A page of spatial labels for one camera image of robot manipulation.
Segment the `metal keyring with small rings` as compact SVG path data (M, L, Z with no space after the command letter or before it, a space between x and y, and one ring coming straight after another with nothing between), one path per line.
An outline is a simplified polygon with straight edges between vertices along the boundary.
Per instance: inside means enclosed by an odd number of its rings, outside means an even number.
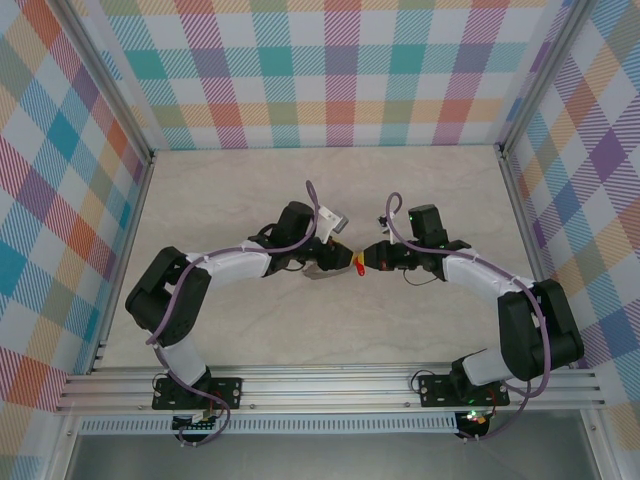
M332 277L336 277L339 275L346 274L353 269L352 266L344 267L340 269L330 269L330 270L322 270L317 263L312 263L309 266L305 266L302 269L302 274L304 277L310 280L324 280Z

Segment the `grey metal panel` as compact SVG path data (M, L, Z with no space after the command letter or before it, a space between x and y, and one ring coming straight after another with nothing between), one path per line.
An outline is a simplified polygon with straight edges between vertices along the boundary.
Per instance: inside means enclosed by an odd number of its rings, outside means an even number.
M65 480L600 480L574 445L463 444L447 435L83 436Z

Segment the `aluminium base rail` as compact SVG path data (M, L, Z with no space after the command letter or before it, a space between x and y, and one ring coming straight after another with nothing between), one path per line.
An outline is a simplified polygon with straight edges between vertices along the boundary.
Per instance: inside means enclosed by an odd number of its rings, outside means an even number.
M415 413L433 398L431 373L445 364L357 364L218 366L214 378L238 378L238 414ZM152 367L104 367L66 380L56 411L67 415L149 414L160 379ZM543 393L525 400L510 391L500 411L525 406L532 411L601 409L605 398L591 370L554 371Z

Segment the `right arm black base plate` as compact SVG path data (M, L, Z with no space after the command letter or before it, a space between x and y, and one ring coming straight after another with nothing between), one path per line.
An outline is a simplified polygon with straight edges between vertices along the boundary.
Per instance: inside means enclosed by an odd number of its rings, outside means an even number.
M508 406L509 394L500 382L457 386L449 375L421 375L418 393L422 407Z

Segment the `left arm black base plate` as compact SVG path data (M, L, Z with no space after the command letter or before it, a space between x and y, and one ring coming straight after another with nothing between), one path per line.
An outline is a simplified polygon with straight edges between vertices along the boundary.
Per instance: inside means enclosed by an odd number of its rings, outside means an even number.
M198 381L194 388L226 402L234 410L240 407L242 379L218 377ZM169 377L157 378L153 383L153 410L205 410L220 409L220 405L209 397L203 397L180 386Z

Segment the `aluminium corner post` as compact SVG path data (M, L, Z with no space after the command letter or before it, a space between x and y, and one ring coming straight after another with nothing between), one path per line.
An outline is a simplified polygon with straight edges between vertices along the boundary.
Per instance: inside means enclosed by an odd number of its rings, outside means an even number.
M153 163L154 153L139 128L128 104L122 96L116 81L111 75L99 49L95 46L89 33L86 31L80 16L77 14L71 0L45 0L71 43L78 51L79 56L97 88L104 95L106 102L111 107L114 116L120 122L127 138L134 149L144 159L147 165Z
M499 162L509 159L597 3L598 0L549 2L551 12L541 19L534 33L533 52L525 56L526 73L496 137L494 147Z

